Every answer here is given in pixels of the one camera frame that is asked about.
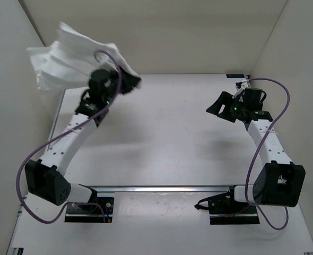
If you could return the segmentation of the white pleated skirt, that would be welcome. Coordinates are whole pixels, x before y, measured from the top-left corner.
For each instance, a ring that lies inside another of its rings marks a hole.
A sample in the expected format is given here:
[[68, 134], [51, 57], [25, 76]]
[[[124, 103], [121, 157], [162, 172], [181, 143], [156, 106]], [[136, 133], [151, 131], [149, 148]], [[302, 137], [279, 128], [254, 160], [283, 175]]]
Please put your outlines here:
[[114, 43], [97, 42], [60, 22], [57, 38], [50, 46], [27, 48], [38, 90], [45, 93], [85, 87], [95, 70], [116, 72], [114, 62], [101, 50], [115, 59], [123, 74], [140, 77]]

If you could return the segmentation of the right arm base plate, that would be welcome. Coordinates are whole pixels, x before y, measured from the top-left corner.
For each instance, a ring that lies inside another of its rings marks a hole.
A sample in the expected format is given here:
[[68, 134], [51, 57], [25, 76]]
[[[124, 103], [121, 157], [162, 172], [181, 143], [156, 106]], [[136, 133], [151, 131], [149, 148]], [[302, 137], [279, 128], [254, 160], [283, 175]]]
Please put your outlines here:
[[237, 202], [229, 192], [201, 199], [194, 205], [197, 210], [207, 210], [211, 225], [257, 225], [257, 209], [246, 202]]

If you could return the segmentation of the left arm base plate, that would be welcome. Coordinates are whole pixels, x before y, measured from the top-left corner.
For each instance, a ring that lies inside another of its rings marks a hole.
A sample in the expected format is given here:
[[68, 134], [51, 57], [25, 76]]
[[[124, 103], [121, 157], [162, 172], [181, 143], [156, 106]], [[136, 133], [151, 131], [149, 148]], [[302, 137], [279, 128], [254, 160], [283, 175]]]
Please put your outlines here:
[[106, 223], [112, 222], [112, 214], [114, 211], [114, 197], [97, 197], [97, 206], [73, 206], [68, 205], [66, 209], [64, 222], [67, 223]]

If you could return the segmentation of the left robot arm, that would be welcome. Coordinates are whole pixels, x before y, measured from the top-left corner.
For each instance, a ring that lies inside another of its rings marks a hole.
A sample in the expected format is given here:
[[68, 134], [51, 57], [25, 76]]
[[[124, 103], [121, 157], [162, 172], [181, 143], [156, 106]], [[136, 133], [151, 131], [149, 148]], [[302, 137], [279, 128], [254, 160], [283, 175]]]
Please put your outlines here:
[[57, 206], [76, 202], [85, 211], [96, 209], [96, 190], [70, 183], [64, 176], [76, 152], [109, 112], [107, 106], [113, 99], [119, 83], [116, 71], [100, 69], [91, 73], [89, 87], [83, 91], [80, 104], [65, 129], [68, 134], [55, 141], [38, 160], [29, 160], [24, 167], [31, 194]]

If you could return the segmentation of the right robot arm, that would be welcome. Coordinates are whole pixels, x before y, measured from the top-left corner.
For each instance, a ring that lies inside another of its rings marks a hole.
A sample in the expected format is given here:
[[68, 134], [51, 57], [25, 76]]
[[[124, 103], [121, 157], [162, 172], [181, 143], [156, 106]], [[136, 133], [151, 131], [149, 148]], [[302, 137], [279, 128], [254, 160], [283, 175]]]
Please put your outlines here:
[[271, 114], [263, 111], [266, 93], [261, 89], [240, 88], [232, 95], [222, 92], [207, 113], [229, 122], [242, 121], [252, 137], [262, 170], [251, 184], [237, 185], [224, 200], [225, 208], [236, 213], [244, 202], [257, 205], [295, 207], [298, 203], [305, 169], [286, 154], [273, 128]]

